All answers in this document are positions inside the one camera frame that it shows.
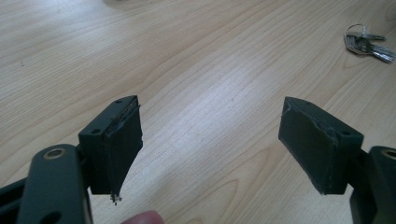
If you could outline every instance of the screw hole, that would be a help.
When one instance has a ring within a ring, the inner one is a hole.
[[[47,151],[44,154],[44,159],[46,159],[46,160],[58,159],[58,158],[62,157],[62,155],[64,153],[65,153],[64,148],[57,147],[57,148],[51,149],[50,151]]]
[[[40,224],[54,224],[57,223],[60,219],[60,212],[51,212],[48,215],[44,216],[43,219],[41,219]]]
[[[100,132],[100,129],[93,129],[92,131],[91,131],[91,133],[99,133]]]
[[[383,149],[381,152],[384,156],[396,160],[396,151],[390,149]]]

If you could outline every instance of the finger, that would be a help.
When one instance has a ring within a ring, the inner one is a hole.
[[[122,224],[163,224],[163,218],[156,211],[147,211],[130,217]]]

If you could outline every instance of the light wood surface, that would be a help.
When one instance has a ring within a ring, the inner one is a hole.
[[[293,96],[396,147],[395,64],[345,49],[355,23],[396,49],[392,0],[2,1],[0,185],[137,94],[144,147],[95,223],[352,223],[351,189],[319,195],[277,132]]]

